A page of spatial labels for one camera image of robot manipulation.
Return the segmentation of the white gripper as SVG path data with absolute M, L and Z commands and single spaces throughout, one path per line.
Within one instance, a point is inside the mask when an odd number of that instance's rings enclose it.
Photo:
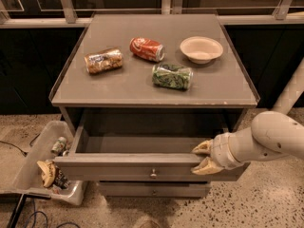
M 219 173 L 223 169 L 232 170 L 243 165 L 232 154 L 229 145 L 231 133 L 217 135 L 213 140 L 201 142 L 192 149 L 194 154 L 211 153 L 211 158 L 206 157 L 202 162 L 193 167 L 191 172 L 195 175 L 212 175 Z

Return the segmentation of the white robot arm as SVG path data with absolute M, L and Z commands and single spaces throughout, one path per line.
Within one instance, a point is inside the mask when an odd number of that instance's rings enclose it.
M 217 135 L 201 142 L 192 152 L 204 154 L 192 168 L 196 175 L 232 170 L 247 162 L 266 162 L 288 155 L 304 159 L 304 126 L 287 116 L 304 91 L 304 59 L 270 111 L 256 115 L 248 128 Z

